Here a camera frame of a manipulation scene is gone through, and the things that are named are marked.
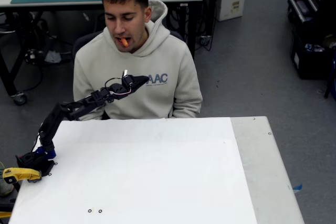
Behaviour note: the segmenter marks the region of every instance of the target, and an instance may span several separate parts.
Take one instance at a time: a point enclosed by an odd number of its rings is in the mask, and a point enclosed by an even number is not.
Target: hoodie logo
[[[148,82],[146,83],[146,86],[156,86],[156,85],[165,85],[168,81],[168,74],[156,74],[156,75],[148,75]]]

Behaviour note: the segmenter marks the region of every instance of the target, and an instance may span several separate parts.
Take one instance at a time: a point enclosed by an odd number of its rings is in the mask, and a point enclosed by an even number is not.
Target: black robotic arm
[[[121,84],[114,83],[107,87],[108,81],[112,79],[121,79]],[[33,148],[31,152],[22,157],[16,156],[18,166],[20,168],[39,170],[42,176],[48,175],[55,164],[52,159],[56,157],[52,139],[64,118],[70,121],[77,120],[92,110],[103,106],[106,102],[111,103],[115,99],[120,100],[127,97],[148,81],[147,76],[135,77],[127,75],[127,70],[124,71],[122,78],[112,79],[105,83],[105,87],[91,93],[90,96],[80,101],[57,103],[38,130],[36,141],[38,141],[38,138],[40,139],[41,147],[34,152]]]

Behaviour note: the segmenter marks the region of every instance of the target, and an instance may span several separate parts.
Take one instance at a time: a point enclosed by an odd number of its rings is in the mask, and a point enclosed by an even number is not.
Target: black office chair
[[[87,43],[92,41],[97,35],[99,35],[101,33],[102,33],[102,31],[98,31],[98,32],[95,32],[93,34],[88,34],[88,35],[85,35],[83,37],[78,38],[75,41],[74,46],[72,47],[73,60],[75,60],[76,53],[78,52],[79,49],[81,49],[84,45],[86,45]],[[184,41],[184,38],[178,32],[170,31],[170,34],[173,35],[174,37],[180,39],[181,41]]]

